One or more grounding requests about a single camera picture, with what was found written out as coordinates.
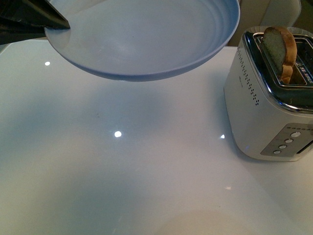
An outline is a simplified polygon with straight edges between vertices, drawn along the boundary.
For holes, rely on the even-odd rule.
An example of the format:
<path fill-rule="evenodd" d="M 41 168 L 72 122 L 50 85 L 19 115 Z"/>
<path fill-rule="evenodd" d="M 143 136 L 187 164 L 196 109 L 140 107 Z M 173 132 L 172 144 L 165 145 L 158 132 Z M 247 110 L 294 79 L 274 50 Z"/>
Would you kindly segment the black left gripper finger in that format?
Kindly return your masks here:
<path fill-rule="evenodd" d="M 1 0 L 0 44 L 45 37 L 45 28 L 70 29 L 47 0 Z"/>

